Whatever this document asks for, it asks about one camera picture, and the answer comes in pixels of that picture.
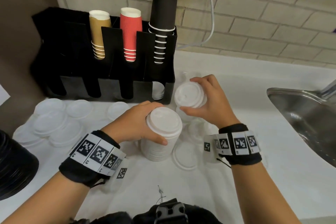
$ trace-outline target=sink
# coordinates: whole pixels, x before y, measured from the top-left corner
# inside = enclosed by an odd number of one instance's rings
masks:
[[[267,96],[305,143],[336,167],[336,104],[304,90],[270,88]]]

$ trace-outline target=forearm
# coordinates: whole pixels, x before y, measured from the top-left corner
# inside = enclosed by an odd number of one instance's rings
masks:
[[[2,224],[67,224],[74,219],[89,187],[57,172]]]
[[[232,165],[245,224],[300,224],[263,164]]]

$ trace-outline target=black cup organizer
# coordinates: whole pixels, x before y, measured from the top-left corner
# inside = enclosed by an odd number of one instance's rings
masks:
[[[112,27],[102,27],[105,58],[97,60],[91,45],[89,13],[48,8],[33,16],[42,38],[31,74],[45,95],[59,99],[88,101],[153,101],[154,81],[165,86],[161,100],[169,104],[173,94],[174,52],[177,32],[167,37],[163,64],[154,62],[155,34],[137,32],[136,60],[124,58],[120,18],[111,17]]]

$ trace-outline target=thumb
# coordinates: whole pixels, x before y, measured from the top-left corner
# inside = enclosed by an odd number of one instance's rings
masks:
[[[148,139],[150,141],[153,141],[154,143],[161,144],[161,145],[167,145],[168,144],[166,138],[164,138],[163,136],[155,133],[150,128],[148,128],[148,130],[147,130],[145,139]]]
[[[181,106],[180,110],[185,112],[186,115],[194,116],[194,117],[201,117],[202,110],[200,108],[192,108],[187,106]]]

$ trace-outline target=person's right hand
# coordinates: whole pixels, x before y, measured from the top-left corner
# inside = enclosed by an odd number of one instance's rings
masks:
[[[190,81],[197,82],[203,87],[207,96],[207,102],[200,108],[181,106],[180,109],[183,112],[189,116],[205,119],[207,122],[216,125],[218,128],[224,128],[240,123],[233,113],[224,91],[213,74],[203,78],[191,78]]]

